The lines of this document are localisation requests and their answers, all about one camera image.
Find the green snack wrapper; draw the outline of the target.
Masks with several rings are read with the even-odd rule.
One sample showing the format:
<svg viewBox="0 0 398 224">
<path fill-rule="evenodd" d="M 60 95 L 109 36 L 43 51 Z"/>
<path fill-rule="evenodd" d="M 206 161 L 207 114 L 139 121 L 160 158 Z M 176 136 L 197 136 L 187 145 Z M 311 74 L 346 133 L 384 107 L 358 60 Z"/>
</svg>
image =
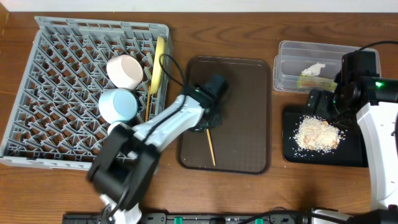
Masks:
<svg viewBox="0 0 398 224">
<path fill-rule="evenodd" d="M 317 89 L 333 92 L 336 86 L 333 80 L 322 77 L 300 76 L 297 81 L 297 89 L 302 91 Z"/>
</svg>

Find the pile of rice waste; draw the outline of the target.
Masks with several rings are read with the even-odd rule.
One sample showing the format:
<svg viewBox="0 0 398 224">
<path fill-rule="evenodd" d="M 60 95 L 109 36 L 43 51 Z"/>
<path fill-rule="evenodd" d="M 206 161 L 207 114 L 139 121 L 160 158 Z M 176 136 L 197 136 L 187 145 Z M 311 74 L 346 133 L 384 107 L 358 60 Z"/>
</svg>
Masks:
<svg viewBox="0 0 398 224">
<path fill-rule="evenodd" d="M 321 154 L 332 153 L 346 139 L 344 131 L 318 116 L 303 115 L 289 139 L 298 145 L 298 151 L 316 151 Z"/>
</svg>

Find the white tissue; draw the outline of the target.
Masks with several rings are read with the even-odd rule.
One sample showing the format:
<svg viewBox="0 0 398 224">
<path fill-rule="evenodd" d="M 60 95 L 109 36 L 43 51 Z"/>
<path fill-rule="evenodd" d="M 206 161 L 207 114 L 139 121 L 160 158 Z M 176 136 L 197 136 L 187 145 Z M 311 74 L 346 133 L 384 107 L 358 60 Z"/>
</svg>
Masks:
<svg viewBox="0 0 398 224">
<path fill-rule="evenodd" d="M 306 68 L 301 72 L 301 75 L 303 76 L 309 76 L 309 77 L 317 77 L 319 76 L 321 69 L 325 68 L 326 65 L 324 63 L 316 63 L 314 65 L 311 65 L 310 67 Z"/>
</svg>

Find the wooden chopstick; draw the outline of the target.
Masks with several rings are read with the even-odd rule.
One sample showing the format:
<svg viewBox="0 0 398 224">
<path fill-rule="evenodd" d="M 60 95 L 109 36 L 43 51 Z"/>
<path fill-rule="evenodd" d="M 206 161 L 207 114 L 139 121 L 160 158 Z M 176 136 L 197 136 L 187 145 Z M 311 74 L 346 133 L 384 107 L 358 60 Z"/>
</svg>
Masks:
<svg viewBox="0 0 398 224">
<path fill-rule="evenodd" d="M 212 143 L 212 140 L 211 140 L 211 134 L 210 134 L 210 130 L 209 129 L 206 129 L 206 135 L 207 135 L 207 138 L 208 138 L 208 144 L 209 144 L 209 148 L 210 148 L 212 163 L 215 166 L 216 165 L 215 153 L 214 153 L 213 143 Z"/>
<path fill-rule="evenodd" d="M 145 122 L 148 122 L 149 116 L 150 116 L 150 102 L 151 102 L 151 99 L 150 99 L 151 93 L 150 93 L 150 91 L 151 91 L 151 86 L 149 86 L 149 88 L 148 88 Z"/>
</svg>

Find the yellow plate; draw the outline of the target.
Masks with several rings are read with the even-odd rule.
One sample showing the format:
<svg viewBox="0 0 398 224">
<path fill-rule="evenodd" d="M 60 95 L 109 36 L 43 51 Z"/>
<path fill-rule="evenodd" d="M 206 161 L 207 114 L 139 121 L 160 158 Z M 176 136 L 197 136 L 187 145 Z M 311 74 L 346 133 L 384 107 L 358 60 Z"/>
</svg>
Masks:
<svg viewBox="0 0 398 224">
<path fill-rule="evenodd" d="M 162 69 L 160 66 L 160 56 L 165 53 L 165 46 L 166 42 L 164 38 L 158 36 L 156 49 L 155 49 L 154 65 L 152 69 L 152 79 L 151 79 L 150 92 L 149 92 L 150 95 L 156 94 L 159 90 L 161 76 L 162 76 Z"/>
</svg>

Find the light blue bowl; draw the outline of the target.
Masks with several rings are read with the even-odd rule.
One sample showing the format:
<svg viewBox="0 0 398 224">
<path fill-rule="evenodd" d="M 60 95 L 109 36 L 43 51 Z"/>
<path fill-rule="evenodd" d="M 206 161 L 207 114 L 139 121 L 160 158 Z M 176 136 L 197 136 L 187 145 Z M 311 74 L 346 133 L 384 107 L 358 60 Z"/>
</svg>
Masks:
<svg viewBox="0 0 398 224">
<path fill-rule="evenodd" d="M 102 118 L 109 124 L 128 122 L 132 120 L 138 110 L 136 97 L 122 88 L 105 90 L 102 92 L 98 108 Z"/>
</svg>

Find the small white cup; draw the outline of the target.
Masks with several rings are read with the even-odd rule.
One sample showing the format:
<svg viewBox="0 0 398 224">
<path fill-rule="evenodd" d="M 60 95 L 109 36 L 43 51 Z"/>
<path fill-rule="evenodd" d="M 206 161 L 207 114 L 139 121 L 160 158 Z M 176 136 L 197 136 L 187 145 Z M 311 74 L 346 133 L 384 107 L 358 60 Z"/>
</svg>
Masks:
<svg viewBox="0 0 398 224">
<path fill-rule="evenodd" d="M 116 126 L 118 126 L 118 125 L 121 125 L 122 127 L 125 127 L 125 126 L 126 126 L 125 123 L 120 122 L 120 121 L 116 121 L 116 122 L 114 122 L 114 123 L 112 123 L 112 124 L 109 125 L 108 130 L 107 130 L 107 134 L 110 135 L 111 132 L 112 132 L 112 130 L 113 130 Z"/>
</svg>

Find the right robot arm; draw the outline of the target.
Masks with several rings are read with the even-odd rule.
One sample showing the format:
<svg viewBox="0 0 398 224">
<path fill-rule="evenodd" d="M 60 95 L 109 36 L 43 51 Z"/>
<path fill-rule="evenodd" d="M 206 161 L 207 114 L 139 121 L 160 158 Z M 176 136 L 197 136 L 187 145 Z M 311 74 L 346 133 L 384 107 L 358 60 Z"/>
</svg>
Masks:
<svg viewBox="0 0 398 224">
<path fill-rule="evenodd" d="M 397 223 L 397 80 L 343 81 L 336 102 L 349 106 L 363 135 L 371 179 L 371 211 L 347 215 L 314 209 L 309 223 Z"/>
</svg>

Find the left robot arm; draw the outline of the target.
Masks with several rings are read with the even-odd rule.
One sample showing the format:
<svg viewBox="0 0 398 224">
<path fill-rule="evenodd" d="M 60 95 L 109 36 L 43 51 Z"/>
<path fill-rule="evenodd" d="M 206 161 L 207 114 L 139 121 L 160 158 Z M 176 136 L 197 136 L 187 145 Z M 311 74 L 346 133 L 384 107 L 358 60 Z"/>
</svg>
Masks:
<svg viewBox="0 0 398 224">
<path fill-rule="evenodd" d="M 163 112 L 146 123 L 126 129 L 117 125 L 105 139 L 87 178 L 109 198 L 98 223 L 117 223 L 117 212 L 132 210 L 149 188 L 162 151 L 188 129 L 199 131 L 209 121 L 220 124 L 218 104 L 226 87 L 184 87 Z"/>
</svg>

